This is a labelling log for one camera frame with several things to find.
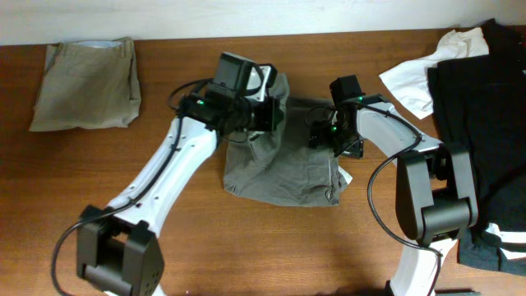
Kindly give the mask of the grey shorts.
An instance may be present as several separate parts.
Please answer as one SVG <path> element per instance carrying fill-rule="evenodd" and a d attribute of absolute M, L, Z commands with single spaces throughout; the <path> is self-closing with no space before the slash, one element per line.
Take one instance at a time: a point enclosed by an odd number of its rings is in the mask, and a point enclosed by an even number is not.
<path fill-rule="evenodd" d="M 310 128 L 305 124 L 310 109 L 327 106 L 329 101 L 292 97 L 283 73 L 270 95 L 279 100 L 284 120 L 274 132 L 228 144 L 224 190 L 277 206 L 338 206 L 340 194 L 353 177 L 339 166 L 331 149 L 308 146 Z"/>

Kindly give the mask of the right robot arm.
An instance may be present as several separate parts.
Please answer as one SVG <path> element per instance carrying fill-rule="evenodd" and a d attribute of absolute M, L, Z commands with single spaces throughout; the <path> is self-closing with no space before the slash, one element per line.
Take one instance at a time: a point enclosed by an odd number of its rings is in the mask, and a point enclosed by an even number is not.
<path fill-rule="evenodd" d="M 330 115 L 313 123 L 309 145 L 328 146 L 335 156 L 360 159 L 364 142 L 370 141 L 386 157 L 367 184 L 367 202 L 375 220 L 404 246 L 385 294 L 436 294 L 445 257 L 478 220 L 467 149 L 420 131 L 384 96 L 366 95 L 355 75 L 334 80 L 330 93 L 334 102 Z M 396 167 L 395 214 L 402 236 L 381 221 L 373 202 L 373 184 L 388 164 Z"/>

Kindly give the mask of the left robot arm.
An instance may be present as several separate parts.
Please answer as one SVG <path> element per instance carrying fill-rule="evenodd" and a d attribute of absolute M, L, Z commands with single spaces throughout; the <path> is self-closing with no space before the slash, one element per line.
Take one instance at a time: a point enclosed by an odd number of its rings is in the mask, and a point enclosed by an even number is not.
<path fill-rule="evenodd" d="M 191 176 L 235 132 L 273 132 L 283 119 L 270 93 L 278 72 L 222 53 L 214 77 L 180 86 L 167 135 L 133 182 L 108 205 L 87 206 L 77 230 L 76 273 L 112 295 L 161 295 L 159 237 Z"/>

